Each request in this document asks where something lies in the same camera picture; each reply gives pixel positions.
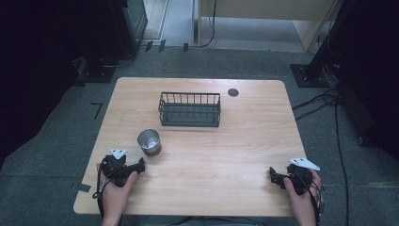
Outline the metal cup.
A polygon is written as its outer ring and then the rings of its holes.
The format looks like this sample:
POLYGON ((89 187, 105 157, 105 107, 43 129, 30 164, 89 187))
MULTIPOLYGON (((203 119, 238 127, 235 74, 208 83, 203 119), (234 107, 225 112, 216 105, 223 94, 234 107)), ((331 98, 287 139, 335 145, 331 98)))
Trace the metal cup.
POLYGON ((156 156, 162 150, 161 139, 154 129, 145 129, 137 137, 137 144, 147 156, 156 156))

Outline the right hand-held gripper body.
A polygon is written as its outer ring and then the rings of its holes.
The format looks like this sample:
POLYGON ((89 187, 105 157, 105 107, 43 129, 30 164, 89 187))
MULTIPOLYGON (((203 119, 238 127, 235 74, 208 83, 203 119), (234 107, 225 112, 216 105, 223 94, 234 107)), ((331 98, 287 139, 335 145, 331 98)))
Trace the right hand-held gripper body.
POLYGON ((320 170, 320 167, 306 157, 290 158, 289 163, 288 177, 293 183, 296 194, 302 195, 312 182, 310 170, 320 170))

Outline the dark wire basket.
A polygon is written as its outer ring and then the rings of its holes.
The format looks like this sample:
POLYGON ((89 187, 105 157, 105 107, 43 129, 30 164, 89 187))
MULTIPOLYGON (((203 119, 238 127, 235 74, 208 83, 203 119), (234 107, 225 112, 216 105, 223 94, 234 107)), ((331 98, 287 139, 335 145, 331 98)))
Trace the dark wire basket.
POLYGON ((158 111, 163 126, 218 127, 220 94, 163 91, 158 111))

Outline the person's lap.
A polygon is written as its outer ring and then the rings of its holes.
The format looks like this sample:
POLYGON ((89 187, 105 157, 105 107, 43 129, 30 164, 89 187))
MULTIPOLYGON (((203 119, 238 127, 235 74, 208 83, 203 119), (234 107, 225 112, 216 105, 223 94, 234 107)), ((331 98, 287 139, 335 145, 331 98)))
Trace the person's lap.
POLYGON ((296 226, 294 218, 133 216, 124 217, 121 226, 296 226))

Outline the person's right hand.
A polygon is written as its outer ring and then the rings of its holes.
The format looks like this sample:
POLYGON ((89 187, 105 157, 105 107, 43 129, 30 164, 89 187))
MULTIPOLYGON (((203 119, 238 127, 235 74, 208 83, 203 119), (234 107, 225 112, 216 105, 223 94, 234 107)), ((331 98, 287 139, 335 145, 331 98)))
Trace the person's right hand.
POLYGON ((319 201, 317 189, 321 186, 321 178, 313 169, 310 169, 310 173, 312 175, 313 186, 302 195, 296 194, 295 188, 289 178, 284 178, 283 181, 297 222, 299 220, 314 220, 317 224, 313 205, 319 201))

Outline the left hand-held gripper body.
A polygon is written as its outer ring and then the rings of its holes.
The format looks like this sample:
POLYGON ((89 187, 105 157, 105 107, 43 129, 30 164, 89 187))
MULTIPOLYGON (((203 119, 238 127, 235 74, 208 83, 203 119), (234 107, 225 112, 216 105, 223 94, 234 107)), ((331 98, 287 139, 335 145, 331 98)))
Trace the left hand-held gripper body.
POLYGON ((123 187, 129 175, 135 171, 135 166, 126 165, 125 150, 110 149, 109 152, 101 163, 102 172, 116 186, 123 187))

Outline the person's left hand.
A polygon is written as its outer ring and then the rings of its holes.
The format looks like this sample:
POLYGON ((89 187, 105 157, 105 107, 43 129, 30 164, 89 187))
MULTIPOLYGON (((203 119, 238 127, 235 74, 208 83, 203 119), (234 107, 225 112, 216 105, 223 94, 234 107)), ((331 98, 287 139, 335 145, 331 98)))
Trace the person's left hand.
POLYGON ((133 171, 123 187, 115 186, 112 182, 105 186, 102 199, 104 209, 103 219, 121 219, 137 177, 138 174, 133 171))

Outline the black metal stand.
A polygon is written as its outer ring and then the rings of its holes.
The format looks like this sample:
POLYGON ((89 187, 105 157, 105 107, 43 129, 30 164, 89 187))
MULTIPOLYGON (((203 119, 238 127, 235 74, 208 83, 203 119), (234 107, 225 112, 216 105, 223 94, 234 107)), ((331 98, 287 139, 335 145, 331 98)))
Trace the black metal stand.
POLYGON ((357 0, 343 0, 334 25, 309 64, 291 64, 290 68, 299 88, 328 88, 329 83, 323 73, 324 65, 332 58, 339 58, 340 41, 343 39, 345 21, 357 0))

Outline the black cabinet on base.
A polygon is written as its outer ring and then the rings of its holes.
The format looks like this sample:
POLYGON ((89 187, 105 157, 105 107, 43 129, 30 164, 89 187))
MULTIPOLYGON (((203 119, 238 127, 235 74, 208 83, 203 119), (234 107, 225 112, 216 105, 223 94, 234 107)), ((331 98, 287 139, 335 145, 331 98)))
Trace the black cabinet on base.
POLYGON ((76 40, 86 61, 80 83, 109 83, 137 54, 148 19, 144 0, 75 0, 76 40))

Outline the light wooden cabinet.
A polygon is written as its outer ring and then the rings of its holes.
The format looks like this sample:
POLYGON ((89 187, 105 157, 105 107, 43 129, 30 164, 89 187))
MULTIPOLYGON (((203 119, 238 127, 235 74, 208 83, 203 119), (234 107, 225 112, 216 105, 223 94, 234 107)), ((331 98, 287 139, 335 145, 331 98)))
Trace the light wooden cabinet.
POLYGON ((198 13, 197 45, 203 17, 292 21, 303 49, 309 51, 340 0, 193 0, 198 13))

